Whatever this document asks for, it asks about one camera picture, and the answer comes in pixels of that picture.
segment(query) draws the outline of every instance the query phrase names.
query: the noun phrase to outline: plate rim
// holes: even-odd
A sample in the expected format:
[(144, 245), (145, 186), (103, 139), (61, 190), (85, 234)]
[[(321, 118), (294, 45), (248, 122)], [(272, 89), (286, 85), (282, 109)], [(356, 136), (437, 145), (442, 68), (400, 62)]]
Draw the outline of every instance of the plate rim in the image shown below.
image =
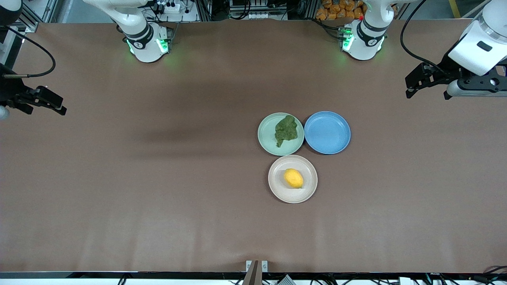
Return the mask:
[[(301, 126), (301, 129), (303, 131), (303, 134), (302, 134), (302, 140), (301, 140), (301, 143), (299, 144), (299, 146), (294, 150), (292, 151), (291, 153), (288, 153), (288, 154), (276, 154), (276, 153), (272, 153), (270, 151), (268, 151), (264, 145), (262, 144), (261, 142), (261, 126), (263, 125), (264, 121), (269, 117), (269, 116), (273, 116), (273, 115), (278, 115), (278, 114), (281, 114), (281, 115), (290, 115), (290, 116), (293, 116), (296, 120), (296, 124), (298, 124), (299, 126)], [(259, 141), (259, 144), (261, 145), (261, 147), (266, 151), (268, 152), (269, 154), (272, 154), (272, 155), (276, 155), (276, 156), (280, 156), (280, 157), (284, 157), (284, 156), (287, 156), (287, 155), (291, 155), (293, 153), (295, 153), (296, 151), (298, 151), (302, 146), (303, 146), (303, 143), (305, 142), (305, 126), (303, 125), (303, 123), (301, 123), (301, 121), (298, 119), (298, 117), (292, 115), (292, 114), (289, 114), (289, 113), (285, 113), (285, 112), (275, 112), (275, 113), (272, 113), (272, 114), (269, 114), (267, 116), (265, 116), (262, 121), (259, 123), (259, 126), (257, 127), (257, 140)]]
[[(339, 151), (337, 152), (322, 152), (322, 151), (319, 151), (317, 150), (315, 147), (312, 146), (312, 144), (310, 143), (310, 141), (306, 138), (306, 133), (307, 133), (307, 129), (306, 127), (309, 125), (308, 122), (310, 120), (312, 121), (315, 121), (314, 117), (318, 116), (318, 115), (323, 115), (322, 113), (331, 113), (331, 114), (334, 114), (334, 115), (337, 115), (338, 117), (342, 118), (343, 121), (345, 122), (346, 126), (347, 126), (347, 129), (348, 129), (348, 132), (349, 132), (349, 136), (348, 136), (348, 140), (347, 140), (347, 143), (345, 143), (345, 145), (342, 147), (342, 149), (340, 149)], [(350, 129), (350, 125), (348, 124), (347, 120), (345, 118), (343, 118), (340, 114), (336, 113), (336, 112), (333, 112), (333, 111), (319, 111), (319, 112), (316, 112), (314, 114), (312, 114), (310, 117), (308, 117), (308, 119), (306, 120), (305, 122), (305, 140), (306, 140), (306, 143), (313, 149), (315, 150), (316, 152), (318, 153), (322, 153), (322, 154), (326, 154), (326, 155), (331, 155), (331, 154), (337, 154), (337, 153), (340, 153), (342, 152), (344, 149), (347, 148), (347, 146), (349, 145), (350, 143), (350, 139), (352, 138), (352, 131)]]
[[(279, 160), (282, 160), (282, 159), (287, 159), (287, 158), (290, 158), (290, 157), (296, 157), (297, 159), (301, 159), (303, 161), (306, 161), (308, 162), (309, 165), (311, 165), (311, 167), (313, 168), (313, 170), (315, 171), (315, 188), (311, 191), (311, 194), (308, 196), (308, 198), (304, 199), (303, 201), (300, 201), (300, 202), (289, 202), (289, 201), (286, 201), (282, 198), (280, 198), (278, 195), (276, 195), (275, 191), (273, 190), (273, 186), (271, 185), (271, 179), (270, 177), (273, 176), (273, 167), (274, 165), (279, 161)], [(308, 199), (310, 199), (313, 194), (315, 194), (315, 191), (317, 190), (317, 186), (318, 186), (318, 173), (317, 173), (317, 169), (315, 169), (315, 166), (313, 165), (313, 163), (311, 163), (308, 159), (300, 156), (300, 155), (296, 155), (296, 154), (289, 154), (289, 155), (285, 155), (285, 156), (282, 156), (282, 157), (279, 157), (278, 159), (276, 159), (272, 164), (271, 166), (269, 167), (269, 171), (268, 171), (268, 184), (269, 184), (269, 189), (271, 190), (271, 193), (273, 193), (273, 195), (276, 196), (276, 198), (278, 198), (278, 200), (282, 201), (282, 202), (285, 202), (285, 203), (289, 203), (289, 204), (299, 204), (299, 203), (303, 203), (305, 201), (307, 201)]]

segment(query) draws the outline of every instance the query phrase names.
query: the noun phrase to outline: plate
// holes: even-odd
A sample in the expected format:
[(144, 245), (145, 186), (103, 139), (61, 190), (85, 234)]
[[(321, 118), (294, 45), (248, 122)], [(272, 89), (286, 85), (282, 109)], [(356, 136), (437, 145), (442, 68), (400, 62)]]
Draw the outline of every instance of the plate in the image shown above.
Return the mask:
[[(303, 187), (289, 187), (283, 175), (288, 168), (294, 168), (303, 177)], [(301, 203), (308, 200), (317, 189), (317, 171), (306, 158), (299, 155), (287, 155), (277, 159), (268, 173), (269, 188), (275, 196), (287, 203)]]
[(322, 154), (335, 154), (350, 142), (350, 127), (342, 116), (330, 112), (317, 112), (305, 123), (308, 145)]
[(303, 125), (298, 120), (298, 118), (293, 116), (296, 119), (297, 124), (296, 132), (298, 133), (298, 137), (291, 140), (284, 140), (280, 147), (276, 146), (275, 139), (276, 124), (278, 124), (287, 115), (290, 114), (287, 113), (271, 114), (265, 117), (262, 120), (261, 124), (259, 125), (259, 128), (257, 130), (257, 138), (259, 139), (259, 142), (261, 143), (263, 149), (265, 149), (270, 154), (278, 156), (289, 155), (296, 152), (303, 144), (303, 140), (305, 139), (305, 131), (303, 129)]

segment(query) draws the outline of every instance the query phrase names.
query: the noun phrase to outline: lemon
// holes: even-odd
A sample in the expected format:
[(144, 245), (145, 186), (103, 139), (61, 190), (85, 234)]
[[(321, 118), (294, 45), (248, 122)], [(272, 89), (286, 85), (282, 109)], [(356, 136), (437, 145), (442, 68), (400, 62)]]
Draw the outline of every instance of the lemon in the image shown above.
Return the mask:
[(283, 178), (292, 188), (301, 188), (303, 186), (301, 173), (293, 168), (287, 169), (283, 174)]

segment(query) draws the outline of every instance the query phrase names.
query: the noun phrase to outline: brown table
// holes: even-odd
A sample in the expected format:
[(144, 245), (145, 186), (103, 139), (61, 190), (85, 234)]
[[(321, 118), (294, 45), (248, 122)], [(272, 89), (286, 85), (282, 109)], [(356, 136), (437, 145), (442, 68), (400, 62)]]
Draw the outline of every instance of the brown table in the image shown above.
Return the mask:
[[(466, 20), (414, 21), (407, 45), (438, 61)], [(312, 22), (180, 25), (173, 52), (138, 62), (112, 24), (43, 24), (57, 60), (25, 80), (64, 97), (1, 122), (1, 270), (482, 272), (507, 263), (507, 101), (405, 98), (419, 63), (394, 22), (354, 61)], [(25, 44), (15, 70), (49, 60)], [(277, 200), (257, 126), (339, 113), (337, 155), (302, 204)]]

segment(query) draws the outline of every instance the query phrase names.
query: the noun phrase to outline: green leafy vegetable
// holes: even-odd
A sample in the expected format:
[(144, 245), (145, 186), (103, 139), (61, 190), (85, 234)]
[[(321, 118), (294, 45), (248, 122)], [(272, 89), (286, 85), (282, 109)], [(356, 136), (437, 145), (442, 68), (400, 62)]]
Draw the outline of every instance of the green leafy vegetable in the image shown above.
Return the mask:
[(275, 127), (275, 139), (276, 146), (280, 147), (283, 143), (283, 140), (291, 140), (298, 137), (298, 133), (296, 132), (296, 118), (291, 115), (287, 115), (283, 118)]

